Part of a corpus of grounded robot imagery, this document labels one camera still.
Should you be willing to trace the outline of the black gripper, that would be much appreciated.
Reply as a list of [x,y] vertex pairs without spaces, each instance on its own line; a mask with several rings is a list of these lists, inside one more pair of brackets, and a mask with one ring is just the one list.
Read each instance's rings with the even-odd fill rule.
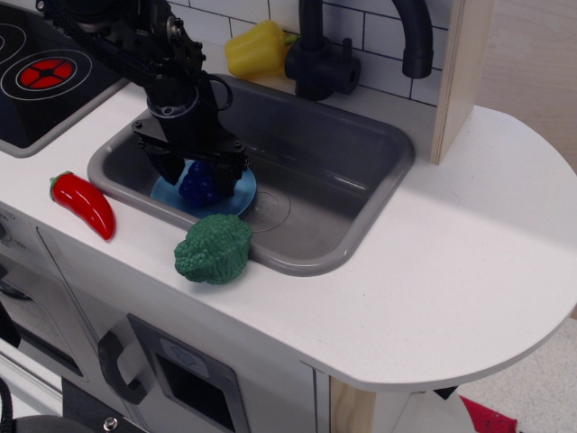
[[215,185],[222,197],[234,194],[236,183],[248,169],[246,146],[220,123],[219,113],[232,104],[226,85],[167,85],[145,88],[150,115],[133,122],[140,146],[154,169],[176,185],[186,160],[215,164]]

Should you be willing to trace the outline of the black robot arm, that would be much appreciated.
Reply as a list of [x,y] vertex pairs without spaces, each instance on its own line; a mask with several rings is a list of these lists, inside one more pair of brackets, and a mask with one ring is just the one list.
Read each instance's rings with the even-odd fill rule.
[[147,97],[149,117],[133,132],[152,166],[176,184],[187,160],[213,167],[218,193],[231,197],[249,162],[245,146],[219,122],[202,44],[189,38],[166,1],[38,1],[45,21]]

